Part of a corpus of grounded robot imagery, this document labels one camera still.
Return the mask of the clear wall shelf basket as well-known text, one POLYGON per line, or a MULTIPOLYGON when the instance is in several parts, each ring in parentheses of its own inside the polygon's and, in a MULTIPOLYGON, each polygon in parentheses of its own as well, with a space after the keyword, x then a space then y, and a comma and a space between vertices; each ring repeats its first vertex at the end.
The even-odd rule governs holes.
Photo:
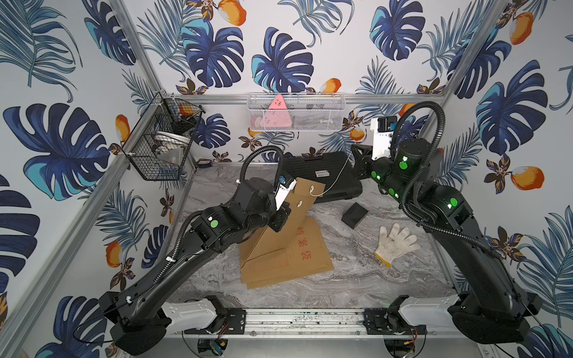
POLYGON ((346 98, 336 93, 255 93, 247 97, 246 107, 250 113, 261 104, 269 104, 282 94, 292 116, 292 128, 270 131, 338 131, 343 126, 346 98))

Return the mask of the pink triangular item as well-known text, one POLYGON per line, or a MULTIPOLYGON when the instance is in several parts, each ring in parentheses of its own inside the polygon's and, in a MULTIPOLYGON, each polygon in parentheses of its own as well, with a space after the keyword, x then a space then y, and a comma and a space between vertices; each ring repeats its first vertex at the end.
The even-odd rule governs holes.
POLYGON ((292 128, 293 120, 282 94, 277 94, 269 104, 251 110, 251 126, 255 131, 292 128))

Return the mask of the black plastic tool case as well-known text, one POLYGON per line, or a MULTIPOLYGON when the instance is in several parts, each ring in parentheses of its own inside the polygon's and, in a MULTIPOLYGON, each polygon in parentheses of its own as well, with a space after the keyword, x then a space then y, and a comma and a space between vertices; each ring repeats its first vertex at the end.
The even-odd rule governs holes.
POLYGON ((330 152, 315 158, 287 158, 284 170, 294 178, 325 185, 323 190, 313 191, 316 203, 348 200, 363 192, 361 182, 352 174, 352 164, 345 152, 330 152))

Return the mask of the black round tape roll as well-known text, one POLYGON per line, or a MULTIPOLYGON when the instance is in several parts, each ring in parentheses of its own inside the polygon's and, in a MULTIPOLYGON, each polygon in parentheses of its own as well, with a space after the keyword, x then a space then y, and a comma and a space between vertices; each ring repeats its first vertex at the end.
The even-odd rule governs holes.
POLYGON ((196 164, 196 166, 197 166, 199 169, 210 168, 210 167, 212 167, 212 165, 213 165, 213 161, 212 161, 212 160, 204 159, 204 158, 198 160, 198 161, 197 161, 197 164, 196 164))

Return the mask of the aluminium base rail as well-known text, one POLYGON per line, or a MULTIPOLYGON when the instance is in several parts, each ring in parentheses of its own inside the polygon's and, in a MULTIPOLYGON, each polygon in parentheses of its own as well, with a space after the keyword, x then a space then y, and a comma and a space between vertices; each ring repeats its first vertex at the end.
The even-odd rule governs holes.
POLYGON ((419 339, 464 338, 454 328, 441 325, 419 326, 392 331, 388 323, 358 309, 237 309, 228 308, 222 324, 211 332, 207 326, 216 323, 216 311, 200 302, 164 304, 163 312, 172 323, 167 337, 185 333, 197 337, 217 337, 223 333, 231 338, 390 338, 419 339))

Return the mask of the white work glove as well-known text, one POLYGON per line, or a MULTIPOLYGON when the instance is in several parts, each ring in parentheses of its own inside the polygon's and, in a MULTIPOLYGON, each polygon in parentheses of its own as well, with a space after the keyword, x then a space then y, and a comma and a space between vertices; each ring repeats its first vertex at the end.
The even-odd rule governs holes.
POLYGON ((384 226, 380 227, 375 256, 386 267, 391 267, 395 259, 420 248, 421 246, 417 243, 417 236, 412 235, 409 228, 401 228, 400 224, 395 223, 389 231, 384 226))

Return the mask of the small black box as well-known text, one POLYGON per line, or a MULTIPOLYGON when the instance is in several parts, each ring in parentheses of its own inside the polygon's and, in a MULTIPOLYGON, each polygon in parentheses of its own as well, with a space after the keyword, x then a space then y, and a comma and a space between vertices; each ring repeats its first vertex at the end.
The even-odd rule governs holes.
POLYGON ((368 214, 368 210, 358 203, 352 204, 342 215, 342 222, 349 228, 355 229, 368 214))

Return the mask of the brown file bag stack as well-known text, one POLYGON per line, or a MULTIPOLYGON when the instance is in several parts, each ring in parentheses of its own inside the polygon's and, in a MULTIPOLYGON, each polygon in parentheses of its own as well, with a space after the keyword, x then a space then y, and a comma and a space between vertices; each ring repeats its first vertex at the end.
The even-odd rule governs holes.
POLYGON ((241 282, 248 289, 271 286, 334 269, 316 219, 306 217, 292 234, 260 229, 239 244, 241 282))

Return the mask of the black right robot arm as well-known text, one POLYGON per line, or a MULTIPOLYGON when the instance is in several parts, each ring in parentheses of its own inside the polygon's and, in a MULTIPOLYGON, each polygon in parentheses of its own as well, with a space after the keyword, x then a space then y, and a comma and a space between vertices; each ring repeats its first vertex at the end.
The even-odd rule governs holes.
POLYGON ((374 133, 383 137, 381 144, 352 146, 356 179, 374 180, 380 193, 395 199, 406 216, 446 250, 470 285, 469 290, 442 299, 403 295, 391 307, 409 326, 444 322, 480 344, 523 342, 530 330, 527 318, 539 313, 543 301, 511 277, 461 192, 435 182, 443 159, 438 147, 445 126, 440 105, 422 101, 401 118, 379 119, 374 133), (430 109, 437 116, 433 139, 403 140, 404 123, 420 109, 430 109))

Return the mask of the brown kraft file bag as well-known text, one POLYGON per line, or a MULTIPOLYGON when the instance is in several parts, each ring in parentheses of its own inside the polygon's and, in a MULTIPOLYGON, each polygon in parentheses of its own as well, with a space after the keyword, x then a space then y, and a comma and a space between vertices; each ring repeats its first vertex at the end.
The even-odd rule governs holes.
POLYGON ((313 207, 316 196, 313 191, 323 190, 325 185, 297 178, 294 189, 286 197, 291 214, 280 232, 270 227, 260 229, 248 241, 240 245, 240 268, 242 271, 260 273, 282 268, 296 269, 312 261, 314 252, 325 256, 325 243, 316 219, 307 214, 313 207))

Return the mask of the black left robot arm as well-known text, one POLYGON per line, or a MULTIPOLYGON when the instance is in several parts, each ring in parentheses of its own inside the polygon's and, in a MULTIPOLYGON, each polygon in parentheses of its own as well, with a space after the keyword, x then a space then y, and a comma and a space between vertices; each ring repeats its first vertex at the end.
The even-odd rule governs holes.
POLYGON ((292 177, 283 172, 283 159, 277 146, 252 152, 243 162, 229 201, 188 216, 163 264, 121 293, 106 292, 98 300, 104 316, 113 323, 110 335, 116 347, 132 356, 150 350, 175 324, 164 304, 182 283, 230 246, 250 240, 256 231, 281 231, 290 215, 285 198, 293 184, 292 177), (249 164, 265 152, 278 156, 274 180, 247 179, 249 164))

